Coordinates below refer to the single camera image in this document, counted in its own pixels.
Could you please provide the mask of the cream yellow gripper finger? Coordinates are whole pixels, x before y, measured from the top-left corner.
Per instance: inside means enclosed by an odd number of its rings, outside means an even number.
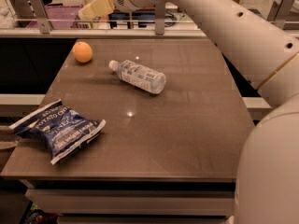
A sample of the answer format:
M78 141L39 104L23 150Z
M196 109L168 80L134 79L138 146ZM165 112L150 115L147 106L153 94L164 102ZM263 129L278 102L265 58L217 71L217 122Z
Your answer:
M113 0L92 0L78 11L78 17L82 21L91 21L111 14L114 7Z

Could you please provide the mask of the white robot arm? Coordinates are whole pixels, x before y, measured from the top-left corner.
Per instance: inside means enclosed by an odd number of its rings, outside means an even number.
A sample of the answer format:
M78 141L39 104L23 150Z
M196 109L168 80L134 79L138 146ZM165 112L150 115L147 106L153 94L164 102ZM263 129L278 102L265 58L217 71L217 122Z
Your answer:
M299 41L232 0L114 0L123 12L177 5L273 107L238 164L234 224L299 224Z

